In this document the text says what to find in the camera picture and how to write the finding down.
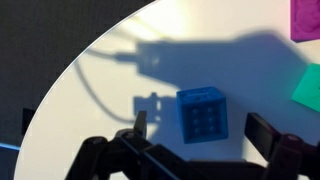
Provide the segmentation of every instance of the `white table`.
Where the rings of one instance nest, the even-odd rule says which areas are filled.
[[[320,63],[320,41],[289,39],[289,5],[160,0],[118,23],[74,60],[42,101],[15,179],[63,179],[87,137],[111,140],[132,127],[139,109],[148,110],[148,139],[186,160],[246,158],[265,165],[244,137],[247,112],[315,145],[319,113],[290,97],[306,65]],[[227,97],[229,139],[185,145],[175,93],[205,86]]]

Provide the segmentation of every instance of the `green block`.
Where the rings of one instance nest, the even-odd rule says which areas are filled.
[[[310,64],[292,100],[320,112],[320,64]]]

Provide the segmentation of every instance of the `dark background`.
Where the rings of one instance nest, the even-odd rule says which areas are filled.
[[[20,146],[22,109],[36,110],[95,39],[153,0],[0,0],[0,142]]]

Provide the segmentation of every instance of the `pink object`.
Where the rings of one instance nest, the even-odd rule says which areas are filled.
[[[320,39],[320,0],[291,0],[291,39]]]

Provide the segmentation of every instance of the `cube face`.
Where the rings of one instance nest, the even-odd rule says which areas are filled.
[[[225,97],[214,87],[177,92],[185,143],[228,138]]]
[[[320,39],[320,0],[291,0],[291,39]]]
[[[320,65],[310,64],[292,99],[320,112]]]

